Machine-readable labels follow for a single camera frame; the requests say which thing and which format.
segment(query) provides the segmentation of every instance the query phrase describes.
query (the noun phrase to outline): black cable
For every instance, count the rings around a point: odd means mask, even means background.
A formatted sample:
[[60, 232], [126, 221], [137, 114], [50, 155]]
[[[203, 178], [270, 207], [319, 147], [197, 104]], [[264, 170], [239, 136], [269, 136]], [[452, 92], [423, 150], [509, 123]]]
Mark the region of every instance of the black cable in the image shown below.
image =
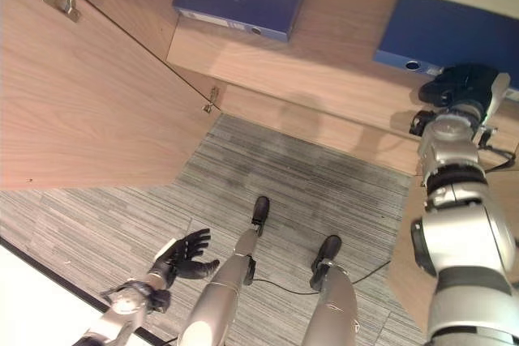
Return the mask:
[[[351, 283], [352, 285], [355, 285], [356, 283], [360, 283], [361, 281], [364, 281], [365, 279], [367, 279], [369, 276], [372, 276], [373, 274], [375, 274], [377, 271], [379, 271], [380, 269], [382, 269], [383, 267], [385, 267], [386, 265], [388, 265], [391, 261], [386, 261], [385, 263], [383, 263], [382, 265], [380, 265], [379, 267], [377, 267], [376, 269], [370, 271], [367, 275], [361, 277], [360, 279], [354, 281], [353, 283]], [[252, 281], [261, 281], [261, 282], [264, 282], [264, 283], [269, 283], [269, 284], [272, 284], [272, 285], [275, 285], [277, 286], [278, 288], [281, 288], [283, 289], [284, 291], [286, 292], [289, 292], [289, 293], [293, 293], [294, 295], [317, 295], [319, 294], [319, 292], [296, 292], [296, 291], [293, 291], [291, 289], [288, 289], [288, 288], [285, 288], [283, 287], [282, 285], [279, 285], [277, 283], [274, 283], [273, 281], [271, 280], [266, 280], [266, 279], [252, 279]]]
[[264, 283], [269, 283], [269, 284], [272, 284], [272, 285], [276, 285], [278, 288], [281, 288], [283, 290], [285, 290], [286, 292], [290, 292], [290, 293], [293, 293], [294, 295], [318, 295], [319, 292], [296, 292], [296, 291], [292, 291], [290, 289], [287, 289], [279, 284], [276, 284], [274, 283], [273, 281], [271, 280], [266, 280], [266, 279], [252, 279], [252, 281], [261, 281], [261, 282], [264, 282]]
[[481, 134], [481, 138], [478, 142], [478, 149], [479, 150], [486, 150], [488, 152], [492, 152], [497, 154], [498, 156], [501, 156], [506, 159], [506, 161], [503, 164], [499, 164], [497, 166], [494, 166], [490, 169], [485, 170], [485, 173], [495, 172], [496, 170], [501, 170], [505, 168], [511, 168], [516, 163], [516, 153], [509, 152], [508, 150], [504, 149], [498, 149], [497, 147], [493, 147], [492, 145], [488, 145], [488, 141], [490, 140], [490, 137], [492, 136], [492, 130], [487, 129]]
[[372, 276], [374, 273], [376, 273], [377, 271], [379, 271], [380, 269], [382, 269], [383, 267], [385, 267], [386, 265], [389, 265], [391, 261], [386, 261], [385, 263], [383, 263], [382, 265], [380, 265], [379, 267], [377, 267], [376, 269], [370, 271], [367, 275], [365, 275], [364, 277], [361, 277], [360, 279], [358, 279], [357, 281], [354, 281], [353, 283], [351, 283], [352, 285], [355, 285], [356, 283], [360, 283], [361, 281], [367, 279], [369, 276]]
[[174, 338], [171, 338], [170, 340], [166, 340], [163, 344], [160, 344], [160, 346], [166, 346], [167, 344], [170, 344], [174, 340], [177, 340], [178, 336], [175, 336]]

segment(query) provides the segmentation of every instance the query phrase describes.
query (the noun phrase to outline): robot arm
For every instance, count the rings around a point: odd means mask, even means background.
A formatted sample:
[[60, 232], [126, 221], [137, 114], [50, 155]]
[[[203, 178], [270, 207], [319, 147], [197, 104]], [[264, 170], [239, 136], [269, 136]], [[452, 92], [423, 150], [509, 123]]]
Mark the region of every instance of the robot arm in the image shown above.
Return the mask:
[[[506, 279], [516, 243], [479, 165], [476, 130], [497, 110], [509, 77], [485, 66], [461, 66], [433, 82], [449, 102], [428, 113], [418, 154], [426, 212], [411, 226], [416, 263], [437, 276], [429, 345], [519, 342], [519, 296]], [[431, 85], [425, 85], [430, 93]]]
[[166, 312], [169, 307], [169, 287], [176, 277], [203, 279], [211, 275], [219, 261], [193, 261], [204, 252], [210, 240], [209, 229], [192, 233], [178, 241], [170, 241], [156, 256], [148, 273], [140, 280], [128, 280], [112, 288], [105, 297], [110, 303], [104, 313], [74, 346], [120, 346], [144, 324], [153, 311]]

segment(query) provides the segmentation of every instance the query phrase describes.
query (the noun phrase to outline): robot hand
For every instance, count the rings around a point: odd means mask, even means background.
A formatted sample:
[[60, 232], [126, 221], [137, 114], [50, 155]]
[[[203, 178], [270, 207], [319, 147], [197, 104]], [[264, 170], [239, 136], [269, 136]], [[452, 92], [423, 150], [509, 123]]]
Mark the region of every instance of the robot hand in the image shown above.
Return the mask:
[[204, 253], [211, 239], [209, 229], [202, 229], [175, 241], [158, 255], [148, 274], [157, 274], [169, 288], [178, 276], [183, 279], [198, 280], [211, 275], [220, 264], [217, 259], [210, 263], [192, 261]]
[[178, 241], [169, 242], [155, 257], [155, 262], [140, 280], [128, 280], [101, 295], [110, 303], [103, 314], [74, 346], [119, 346], [127, 343], [131, 333], [144, 324], [153, 311], [166, 312], [169, 307], [169, 287], [175, 278], [203, 279], [211, 275], [220, 262], [193, 261], [204, 253], [211, 239], [209, 229], [191, 233]]

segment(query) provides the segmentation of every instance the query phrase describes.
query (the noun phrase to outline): robot forearm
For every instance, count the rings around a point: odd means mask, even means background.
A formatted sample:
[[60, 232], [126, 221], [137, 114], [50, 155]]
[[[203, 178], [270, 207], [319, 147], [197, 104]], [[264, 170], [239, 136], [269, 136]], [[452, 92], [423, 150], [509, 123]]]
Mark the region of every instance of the robot forearm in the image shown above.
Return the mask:
[[444, 78], [450, 101], [422, 124], [418, 149], [427, 205], [411, 236], [417, 264], [438, 277], [427, 338], [435, 346], [517, 344], [519, 297], [505, 275], [516, 245], [473, 143], [509, 78], [481, 66], [453, 72], [462, 88]]

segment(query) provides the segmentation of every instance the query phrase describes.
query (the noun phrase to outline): metal hinge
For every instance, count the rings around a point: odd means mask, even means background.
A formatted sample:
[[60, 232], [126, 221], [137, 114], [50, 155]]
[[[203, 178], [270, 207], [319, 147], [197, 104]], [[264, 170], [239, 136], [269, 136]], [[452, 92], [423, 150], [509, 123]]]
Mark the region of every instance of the metal hinge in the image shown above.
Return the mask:
[[75, 0], [43, 0], [49, 6], [62, 12], [72, 22], [77, 22], [81, 13], [75, 9]]
[[211, 113], [212, 107], [214, 107], [214, 105], [217, 102], [217, 98], [218, 98], [218, 94], [219, 93], [220, 93], [220, 89], [218, 87], [211, 88], [211, 95], [209, 96], [209, 103], [206, 104], [202, 108], [206, 113]]

